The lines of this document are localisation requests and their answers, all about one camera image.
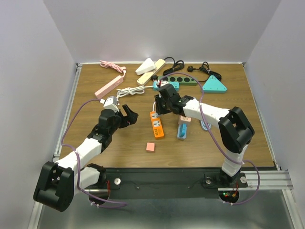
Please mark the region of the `orange power strip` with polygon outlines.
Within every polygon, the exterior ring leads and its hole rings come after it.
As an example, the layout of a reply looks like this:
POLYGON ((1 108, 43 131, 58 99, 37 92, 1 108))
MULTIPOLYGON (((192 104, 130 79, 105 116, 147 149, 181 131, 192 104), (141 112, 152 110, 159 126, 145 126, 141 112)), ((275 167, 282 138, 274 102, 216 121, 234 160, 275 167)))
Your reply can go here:
POLYGON ((150 119, 153 128, 153 134, 156 139, 161 139, 164 137, 164 131, 159 115, 155 111, 150 112, 150 119))

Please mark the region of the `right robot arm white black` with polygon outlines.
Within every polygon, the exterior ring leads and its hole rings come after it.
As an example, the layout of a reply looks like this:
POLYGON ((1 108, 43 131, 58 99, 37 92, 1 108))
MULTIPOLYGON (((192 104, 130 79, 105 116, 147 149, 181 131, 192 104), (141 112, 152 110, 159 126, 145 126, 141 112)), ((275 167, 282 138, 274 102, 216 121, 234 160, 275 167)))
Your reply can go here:
POLYGON ((191 96, 181 97, 169 83, 158 83, 159 95, 155 96, 156 112, 160 115, 174 113, 184 117, 198 119, 205 124, 217 127, 225 150, 222 150, 215 137, 210 133, 218 149, 224 155, 219 180, 222 185, 233 184, 244 163, 243 157, 255 131, 239 107, 219 108, 198 101, 191 96))

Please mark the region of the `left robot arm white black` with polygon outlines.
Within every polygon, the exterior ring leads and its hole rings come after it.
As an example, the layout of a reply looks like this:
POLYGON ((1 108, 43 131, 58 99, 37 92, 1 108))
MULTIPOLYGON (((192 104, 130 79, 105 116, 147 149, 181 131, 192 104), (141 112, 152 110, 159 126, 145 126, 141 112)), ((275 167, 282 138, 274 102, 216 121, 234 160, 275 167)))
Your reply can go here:
POLYGON ((126 115, 119 109, 103 109, 97 125, 77 148, 56 162, 46 162, 38 178, 33 199, 59 212, 65 211, 74 196, 93 185, 101 188, 106 183, 104 169, 88 166, 88 162, 101 154, 111 143, 112 135, 119 128, 137 122, 138 114, 128 105, 123 106, 126 115))

